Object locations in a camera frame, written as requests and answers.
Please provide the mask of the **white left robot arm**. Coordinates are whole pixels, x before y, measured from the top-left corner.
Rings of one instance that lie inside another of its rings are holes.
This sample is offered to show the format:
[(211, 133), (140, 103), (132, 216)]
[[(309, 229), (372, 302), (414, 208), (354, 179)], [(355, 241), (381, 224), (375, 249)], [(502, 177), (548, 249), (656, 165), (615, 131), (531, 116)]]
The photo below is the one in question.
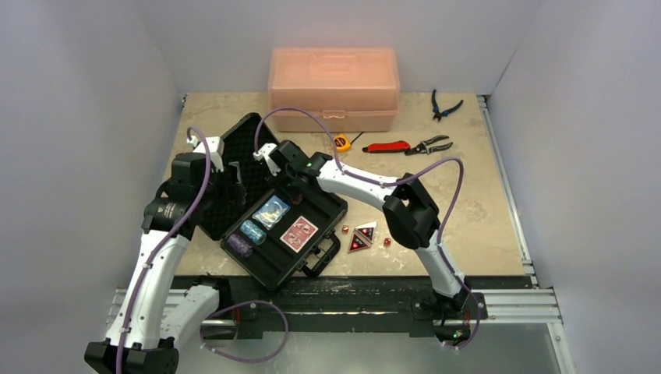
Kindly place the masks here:
[(237, 168), (225, 170), (221, 137), (189, 136), (192, 147), (171, 162), (143, 212), (140, 251), (117, 316), (100, 342), (90, 342), (85, 362), (96, 373), (174, 373), (179, 349), (206, 315), (232, 310), (222, 283), (198, 284), (170, 313), (165, 306), (179, 263), (205, 211), (214, 203), (241, 199)]

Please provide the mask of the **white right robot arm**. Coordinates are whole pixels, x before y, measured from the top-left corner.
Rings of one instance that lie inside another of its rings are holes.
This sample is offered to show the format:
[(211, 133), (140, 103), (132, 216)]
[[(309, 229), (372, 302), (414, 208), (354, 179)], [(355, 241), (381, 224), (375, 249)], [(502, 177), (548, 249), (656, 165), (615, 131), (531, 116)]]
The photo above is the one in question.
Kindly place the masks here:
[(292, 141), (256, 145), (253, 156), (265, 164), (278, 181), (297, 189), (318, 188), (343, 195), (383, 213), (391, 238), (411, 249), (429, 275), (433, 309), (445, 316), (462, 317), (473, 299), (465, 274), (443, 240), (444, 229), (458, 195), (444, 216), (420, 181), (420, 173), (400, 178), (376, 175), (342, 163), (337, 154), (317, 152), (306, 156)]

